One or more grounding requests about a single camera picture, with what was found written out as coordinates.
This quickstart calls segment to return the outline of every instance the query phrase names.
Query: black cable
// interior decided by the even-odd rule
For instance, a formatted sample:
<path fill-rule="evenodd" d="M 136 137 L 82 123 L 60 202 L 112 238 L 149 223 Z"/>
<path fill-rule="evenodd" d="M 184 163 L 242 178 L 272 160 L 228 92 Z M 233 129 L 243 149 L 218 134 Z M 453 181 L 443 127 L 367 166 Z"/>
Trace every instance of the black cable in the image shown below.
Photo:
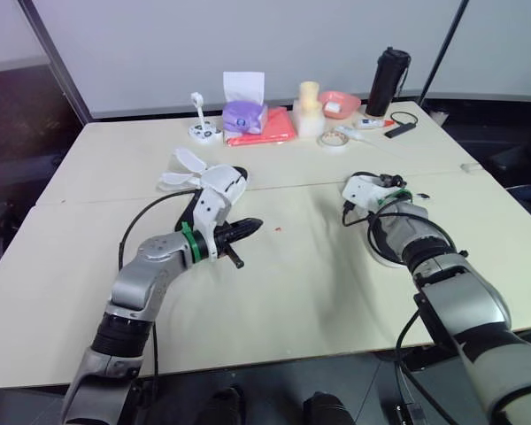
<path fill-rule="evenodd" d="M 118 245 L 118 270 L 121 270 L 122 267 L 124 266 L 124 248 L 126 247 L 126 240 L 129 237 L 130 232 L 132 231 L 132 228 L 134 228 L 135 223 L 137 223 L 137 221 L 147 211 L 149 211 L 153 206 L 171 197 L 178 197 L 181 195 L 190 195 L 190 194 L 195 194 L 197 192 L 198 192 L 198 189 L 190 189 L 190 190 L 183 190 L 181 192 L 174 192 L 174 193 L 170 193 L 169 195 L 165 195 L 164 197 L 160 197 L 156 199 L 155 201 L 147 204 L 130 222 L 126 231 L 124 232 L 124 235 L 122 236 L 122 240 L 120 241 Z M 153 343 L 153 378 L 151 381 L 151 403 L 153 404 L 158 394 L 158 378 L 159 378 L 158 331 L 156 328 L 155 321 L 153 322 L 153 326 L 151 327 L 151 341 Z"/>
<path fill-rule="evenodd" d="M 403 357 L 401 355 L 401 345 L 404 342 L 405 335 L 413 325 L 413 323 L 417 320 L 419 317 L 419 311 L 415 312 L 415 314 L 409 319 L 401 333 L 399 334 L 399 338 L 396 342 L 396 362 L 398 363 L 399 367 L 403 371 L 404 375 L 407 376 L 407 378 L 411 381 L 413 386 L 421 393 L 421 396 L 427 399 L 428 403 L 442 416 L 442 418 L 447 421 L 450 425 L 458 425 L 458 422 L 456 422 L 452 417 L 441 407 L 441 405 L 431 396 L 427 390 L 419 383 L 417 378 L 413 376 L 411 373 L 411 370 L 407 368 L 403 361 Z"/>
<path fill-rule="evenodd" d="M 350 223 L 347 223 L 346 222 L 346 214 L 347 213 L 348 213 L 347 211 L 342 212 L 342 225 L 345 226 L 346 228 L 349 227 L 349 226 L 353 226 L 355 224 L 361 223 L 362 221 L 366 221 L 366 220 L 368 220 L 371 217 L 371 215 L 368 214 L 365 217 L 362 217 L 361 219 L 357 219 L 357 220 L 351 221 Z"/>
<path fill-rule="evenodd" d="M 407 124 L 406 122 L 402 122 L 400 120 L 396 120 L 395 118 L 393 118 L 394 115 L 397 115 L 399 113 L 402 113 L 403 115 L 408 115 L 410 116 L 411 118 L 413 118 L 413 122 L 412 124 L 417 124 L 419 122 L 419 118 L 417 118 L 417 116 L 413 115 L 412 113 L 410 112 L 404 112 L 404 111 L 395 111 L 395 112 L 392 112 L 390 115 L 389 115 L 389 118 L 391 120 L 393 120 L 396 124 L 399 124 L 400 126 L 404 126 L 405 124 Z"/>

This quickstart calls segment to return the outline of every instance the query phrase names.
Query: tape roll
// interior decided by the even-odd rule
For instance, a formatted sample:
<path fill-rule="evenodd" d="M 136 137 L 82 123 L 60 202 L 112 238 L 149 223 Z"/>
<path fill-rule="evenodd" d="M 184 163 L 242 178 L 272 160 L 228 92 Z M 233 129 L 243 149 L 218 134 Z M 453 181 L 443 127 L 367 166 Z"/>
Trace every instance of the tape roll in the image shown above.
<path fill-rule="evenodd" d="M 329 130 L 320 135 L 318 143 L 325 151 L 338 153 L 346 151 L 349 140 L 347 135 Z"/>

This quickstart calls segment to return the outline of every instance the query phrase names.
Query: white plastic part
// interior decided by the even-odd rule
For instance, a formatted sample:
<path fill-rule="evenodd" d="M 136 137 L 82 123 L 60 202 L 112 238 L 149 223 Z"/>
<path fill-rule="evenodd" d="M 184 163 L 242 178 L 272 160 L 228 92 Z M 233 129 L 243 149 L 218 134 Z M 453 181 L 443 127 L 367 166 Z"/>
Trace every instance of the white plastic part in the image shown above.
<path fill-rule="evenodd" d="M 383 188 L 379 182 L 379 177 L 353 175 L 346 182 L 342 196 L 364 210 L 376 212 L 379 209 L 378 201 L 398 191 L 396 187 Z"/>
<path fill-rule="evenodd" d="M 240 199 L 248 183 L 232 166 L 220 164 L 207 168 L 206 163 L 189 149 L 177 148 L 173 155 L 191 173 L 163 173 L 159 187 L 203 190 L 193 211 L 193 229 L 201 232 L 209 250 L 209 258 L 214 261 L 218 257 L 214 229 L 224 224 L 230 208 Z"/>
<path fill-rule="evenodd" d="M 211 261 L 218 258 L 218 250 L 214 242 L 214 229 L 224 223 L 230 212 L 230 206 L 226 200 L 214 190 L 203 189 L 203 193 L 193 210 L 193 229 L 201 232 L 206 243 Z"/>
<path fill-rule="evenodd" d="M 161 174 L 161 177 L 159 177 L 159 181 L 170 186 L 179 186 L 189 182 L 189 179 L 194 176 L 194 174 L 189 173 L 183 174 L 166 172 Z"/>
<path fill-rule="evenodd" d="M 193 173 L 202 173 L 206 169 L 206 162 L 187 148 L 177 148 L 173 155 L 181 164 Z"/>

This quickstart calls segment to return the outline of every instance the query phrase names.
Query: green ring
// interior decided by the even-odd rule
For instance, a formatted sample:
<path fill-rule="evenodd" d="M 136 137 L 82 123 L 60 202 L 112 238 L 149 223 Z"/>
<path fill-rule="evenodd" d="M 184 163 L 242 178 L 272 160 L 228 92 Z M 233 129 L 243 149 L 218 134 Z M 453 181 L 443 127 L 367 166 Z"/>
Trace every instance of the green ring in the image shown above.
<path fill-rule="evenodd" d="M 193 251 L 193 262 L 198 263 L 201 260 L 201 252 L 198 250 L 198 244 L 196 243 L 193 232 L 186 221 L 181 222 L 181 233 L 185 235 L 191 250 Z"/>

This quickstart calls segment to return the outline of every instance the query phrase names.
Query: small white object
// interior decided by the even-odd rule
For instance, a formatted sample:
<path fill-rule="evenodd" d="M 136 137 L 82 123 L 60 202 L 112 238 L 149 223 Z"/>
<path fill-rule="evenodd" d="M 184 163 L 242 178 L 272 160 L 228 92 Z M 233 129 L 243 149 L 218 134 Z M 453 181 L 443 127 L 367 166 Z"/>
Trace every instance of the small white object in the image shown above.
<path fill-rule="evenodd" d="M 356 130 L 353 127 L 347 127 L 347 126 L 338 126 L 335 127 L 335 131 L 338 133 L 342 133 L 343 135 L 347 135 L 350 139 L 354 140 L 361 140 L 364 141 L 364 135 L 360 130 Z"/>
<path fill-rule="evenodd" d="M 349 138 L 347 135 L 334 130 L 327 131 L 319 136 L 319 145 L 326 151 L 338 153 L 345 151 Z"/>
<path fill-rule="evenodd" d="M 341 105 L 338 102 L 326 102 L 325 111 L 338 113 L 342 109 Z"/>
<path fill-rule="evenodd" d="M 354 127 L 363 128 L 364 130 L 368 128 L 381 128 L 385 125 L 385 120 L 372 120 L 369 118 L 362 118 L 360 120 L 354 121 Z"/>
<path fill-rule="evenodd" d="M 468 173 L 468 174 L 471 174 L 475 171 L 480 171 L 480 170 L 483 170 L 484 168 L 477 162 L 472 162 L 470 164 L 461 164 L 460 165 L 460 168 L 462 169 L 462 171 L 464 171 L 465 173 Z"/>

